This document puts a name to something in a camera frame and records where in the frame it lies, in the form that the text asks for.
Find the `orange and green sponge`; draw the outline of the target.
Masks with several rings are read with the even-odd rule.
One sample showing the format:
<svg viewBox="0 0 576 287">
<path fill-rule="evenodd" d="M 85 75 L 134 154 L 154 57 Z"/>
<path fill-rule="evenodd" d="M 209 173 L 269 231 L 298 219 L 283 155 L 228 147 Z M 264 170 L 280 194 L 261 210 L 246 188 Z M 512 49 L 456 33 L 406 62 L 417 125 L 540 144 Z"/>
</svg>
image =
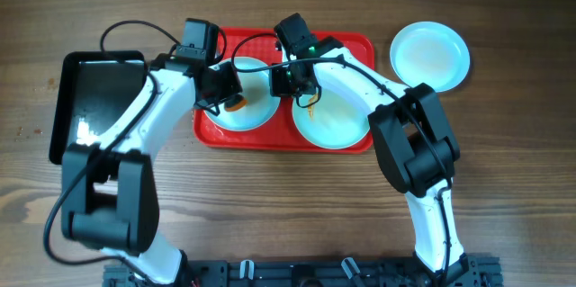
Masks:
<svg viewBox="0 0 576 287">
<path fill-rule="evenodd" d="M 224 103 L 224 110 L 226 112 L 235 112 L 246 106 L 247 103 L 248 100 L 242 94 L 235 94 Z"/>
</svg>

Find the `pale blue plate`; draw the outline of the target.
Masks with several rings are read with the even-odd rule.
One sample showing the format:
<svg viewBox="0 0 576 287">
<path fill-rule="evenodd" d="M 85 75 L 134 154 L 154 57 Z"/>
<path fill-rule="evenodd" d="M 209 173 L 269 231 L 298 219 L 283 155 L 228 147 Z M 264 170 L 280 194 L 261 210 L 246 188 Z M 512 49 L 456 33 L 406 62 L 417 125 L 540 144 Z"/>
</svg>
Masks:
<svg viewBox="0 0 576 287">
<path fill-rule="evenodd" d="M 472 66 L 464 39 L 439 22 L 414 22 L 401 29 L 391 42 L 389 58 L 404 84 L 424 83 L 437 93 L 459 86 Z"/>
<path fill-rule="evenodd" d="M 225 130 L 253 130 L 272 118 L 281 99 L 270 95 L 268 71 L 238 73 L 238 78 L 242 86 L 241 95 L 247 100 L 247 104 L 235 112 L 224 111 L 221 104 L 218 116 L 209 112 L 204 112 L 204 115 Z"/>
<path fill-rule="evenodd" d="M 328 89 L 317 98 L 317 94 L 305 94 L 292 100 L 293 122 L 307 141 L 320 148 L 344 149 L 365 138 L 367 117 L 351 103 Z"/>
</svg>

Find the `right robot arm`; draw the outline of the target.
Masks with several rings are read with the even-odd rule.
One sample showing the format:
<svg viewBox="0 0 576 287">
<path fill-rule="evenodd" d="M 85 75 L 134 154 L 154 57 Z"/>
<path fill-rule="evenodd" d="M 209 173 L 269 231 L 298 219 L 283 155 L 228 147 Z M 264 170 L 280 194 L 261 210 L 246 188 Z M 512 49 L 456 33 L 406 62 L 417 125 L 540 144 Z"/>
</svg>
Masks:
<svg viewBox="0 0 576 287">
<path fill-rule="evenodd" d="M 435 90 L 381 76 L 341 41 L 319 40 L 299 13 L 274 35 L 283 51 L 280 93 L 328 89 L 367 117 L 382 174 L 409 205 L 416 258 L 435 286 L 455 281 L 465 272 L 451 202 L 460 148 Z"/>
</svg>

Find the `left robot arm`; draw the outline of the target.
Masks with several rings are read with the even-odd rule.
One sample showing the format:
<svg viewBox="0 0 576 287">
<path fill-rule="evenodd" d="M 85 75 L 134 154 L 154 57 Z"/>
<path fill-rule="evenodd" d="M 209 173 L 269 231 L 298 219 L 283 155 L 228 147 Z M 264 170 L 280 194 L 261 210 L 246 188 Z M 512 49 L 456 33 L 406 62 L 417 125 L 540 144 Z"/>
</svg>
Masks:
<svg viewBox="0 0 576 287">
<path fill-rule="evenodd" d="M 158 233 L 153 161 L 176 123 L 193 109 L 216 111 L 241 93 L 233 66 L 161 54 L 139 74 L 139 93 L 90 145 L 76 141 L 61 155 L 62 193 L 50 215 L 64 238 L 117 260 L 145 286 L 190 286 L 184 251 Z"/>
</svg>

